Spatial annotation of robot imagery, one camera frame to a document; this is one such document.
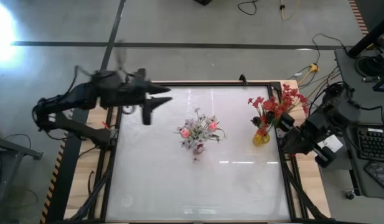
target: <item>white label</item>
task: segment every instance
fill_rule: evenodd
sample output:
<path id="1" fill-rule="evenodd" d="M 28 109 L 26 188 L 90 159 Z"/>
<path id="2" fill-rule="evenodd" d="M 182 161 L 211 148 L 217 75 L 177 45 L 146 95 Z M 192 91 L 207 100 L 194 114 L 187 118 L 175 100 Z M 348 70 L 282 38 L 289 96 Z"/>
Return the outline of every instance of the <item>white label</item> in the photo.
<path id="1" fill-rule="evenodd" d="M 327 146 L 333 152 L 337 152 L 343 146 L 343 144 L 340 142 L 339 139 L 337 139 L 335 135 L 329 136 L 327 139 L 317 143 L 317 145 L 320 148 Z"/>
<path id="2" fill-rule="evenodd" d="M 379 133 L 382 133 L 382 132 L 383 132 L 383 130 L 381 130 L 381 129 L 374 129 L 374 128 L 368 128 L 367 130 L 368 130 L 368 131 L 379 132 Z"/>

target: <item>keyboard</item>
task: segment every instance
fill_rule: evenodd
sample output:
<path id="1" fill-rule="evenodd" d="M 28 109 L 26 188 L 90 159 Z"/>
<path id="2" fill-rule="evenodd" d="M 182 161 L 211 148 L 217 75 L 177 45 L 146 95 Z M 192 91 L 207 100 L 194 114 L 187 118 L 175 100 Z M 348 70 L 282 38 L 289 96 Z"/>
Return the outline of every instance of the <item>keyboard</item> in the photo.
<path id="1" fill-rule="evenodd" d="M 367 159 L 367 156 L 384 159 L 384 128 L 358 127 L 357 136 L 358 146 L 364 152 L 358 152 L 361 159 Z"/>

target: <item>vase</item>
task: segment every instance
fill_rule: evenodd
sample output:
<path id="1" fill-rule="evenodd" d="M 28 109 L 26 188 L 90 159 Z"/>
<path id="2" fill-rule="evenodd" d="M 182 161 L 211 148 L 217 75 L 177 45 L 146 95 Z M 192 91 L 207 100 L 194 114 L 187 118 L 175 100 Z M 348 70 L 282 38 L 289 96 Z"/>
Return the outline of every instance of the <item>vase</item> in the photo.
<path id="1" fill-rule="evenodd" d="M 271 139 L 271 136 L 269 134 L 266 134 L 264 136 L 260 134 L 255 134 L 253 137 L 253 144 L 255 146 L 262 146 L 268 143 L 270 139 Z"/>
<path id="2" fill-rule="evenodd" d="M 203 144 L 198 144 L 197 148 L 193 149 L 193 155 L 195 156 L 200 155 L 204 151 L 203 146 L 204 146 Z"/>

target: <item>concrete floor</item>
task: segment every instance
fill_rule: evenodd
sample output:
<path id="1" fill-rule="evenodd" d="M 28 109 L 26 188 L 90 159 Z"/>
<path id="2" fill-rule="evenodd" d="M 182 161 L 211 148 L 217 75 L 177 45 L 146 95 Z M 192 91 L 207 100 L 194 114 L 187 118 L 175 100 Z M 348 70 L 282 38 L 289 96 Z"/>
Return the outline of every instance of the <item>concrete floor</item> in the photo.
<path id="1" fill-rule="evenodd" d="M 126 69 L 146 68 L 152 80 L 281 80 L 316 61 L 315 50 L 290 50 L 293 45 L 312 45 L 323 32 L 345 45 L 362 35 L 347 0 L 301 0 L 294 19 L 281 20 L 279 2 L 260 0 L 255 16 L 237 9 L 242 1 L 213 0 L 202 7 L 192 0 L 127 0 L 116 40 L 143 43 L 271 44 L 278 49 L 127 49 Z M 11 202 L 25 204 L 37 193 L 38 204 L 9 209 L 8 217 L 21 223 L 38 223 L 59 142 L 49 139 L 30 117 L 41 97 L 63 93 L 73 78 L 73 66 L 93 71 L 100 68 L 105 47 L 8 47 L 10 41 L 107 42 L 120 0 L 0 1 L 0 134 L 28 134 L 33 148 L 44 152 L 41 161 L 25 158 L 16 177 Z M 295 8 L 286 1 L 287 13 Z M 318 45 L 337 42 L 318 37 Z M 321 50 L 317 77 L 334 67 L 332 50 Z M 109 69 L 115 68 L 111 54 Z M 77 83 L 85 82 L 79 76 Z M 301 92 L 308 95 L 316 85 Z M 15 138 L 25 144 L 25 140 Z M 384 201 L 360 197 L 346 200 L 341 188 L 350 187 L 344 170 L 323 170 L 322 178 L 332 216 L 338 220 L 384 223 Z"/>

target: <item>table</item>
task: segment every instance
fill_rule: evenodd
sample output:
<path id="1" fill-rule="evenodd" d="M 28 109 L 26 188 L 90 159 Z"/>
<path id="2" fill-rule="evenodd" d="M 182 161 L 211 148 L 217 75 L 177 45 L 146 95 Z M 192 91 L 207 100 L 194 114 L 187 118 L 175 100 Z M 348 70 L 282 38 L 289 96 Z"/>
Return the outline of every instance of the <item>table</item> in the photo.
<path id="1" fill-rule="evenodd" d="M 280 83 L 286 83 L 291 86 L 291 88 L 297 87 L 297 83 L 294 80 L 281 80 Z M 291 113 L 296 119 L 295 124 L 301 124 L 305 119 L 305 114 L 301 109 L 294 109 Z M 90 111 L 87 125 L 94 128 L 102 128 L 102 121 L 106 118 L 106 111 L 101 108 L 96 108 Z M 81 152 L 91 148 L 93 145 L 90 141 L 83 142 L 81 146 Z M 106 164 L 108 162 L 108 155 L 110 152 L 106 152 Z M 91 170 L 96 169 L 96 162 L 98 161 L 99 150 L 92 151 L 88 154 L 85 154 L 78 160 L 77 168 L 75 170 L 74 180 L 72 183 L 72 189 L 68 199 L 67 209 L 65 217 L 71 217 L 77 209 L 84 203 L 85 199 L 88 197 L 88 192 L 86 190 L 88 177 Z M 319 210 L 326 216 L 330 216 L 329 208 L 327 205 L 327 200 L 325 197 L 321 176 L 319 173 L 319 168 L 314 161 L 314 156 L 312 153 L 308 155 L 297 155 L 298 169 L 301 176 L 301 182 L 304 190 L 314 202 L 314 204 L 319 208 Z M 298 207 L 298 196 L 293 191 L 293 200 L 296 207 L 297 216 L 301 216 L 301 211 Z M 98 205 L 96 208 L 96 215 L 100 214 L 102 197 L 98 199 Z"/>

